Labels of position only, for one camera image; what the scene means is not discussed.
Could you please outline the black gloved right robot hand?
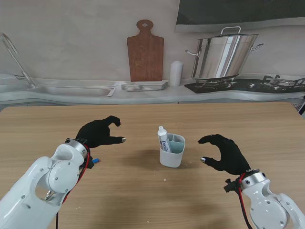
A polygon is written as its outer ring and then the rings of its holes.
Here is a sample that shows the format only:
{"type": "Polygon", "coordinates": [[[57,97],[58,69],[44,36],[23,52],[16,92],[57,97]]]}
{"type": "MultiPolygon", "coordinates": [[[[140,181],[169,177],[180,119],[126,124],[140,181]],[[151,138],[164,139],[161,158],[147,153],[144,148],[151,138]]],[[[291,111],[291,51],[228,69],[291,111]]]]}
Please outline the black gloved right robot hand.
{"type": "Polygon", "coordinates": [[[210,158],[202,157],[201,161],[214,168],[217,171],[226,171],[231,175],[242,175],[247,170],[250,170],[250,166],[242,155],[238,145],[232,140],[228,139],[220,134],[207,135],[202,137],[199,144],[210,143],[217,146],[220,151],[221,159],[219,161],[210,158]]]}

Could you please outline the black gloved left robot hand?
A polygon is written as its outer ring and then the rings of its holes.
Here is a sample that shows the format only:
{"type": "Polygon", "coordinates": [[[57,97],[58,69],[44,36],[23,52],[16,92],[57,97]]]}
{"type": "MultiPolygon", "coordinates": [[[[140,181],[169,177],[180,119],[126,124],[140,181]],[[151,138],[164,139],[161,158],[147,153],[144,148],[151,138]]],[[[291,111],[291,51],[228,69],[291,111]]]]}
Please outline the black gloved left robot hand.
{"type": "Polygon", "coordinates": [[[110,135],[111,124],[117,127],[121,125],[120,119],[109,116],[102,120],[94,120],[84,125],[77,133],[75,140],[80,140],[88,148],[96,148],[103,145],[121,144],[126,141],[124,137],[110,135]]]}

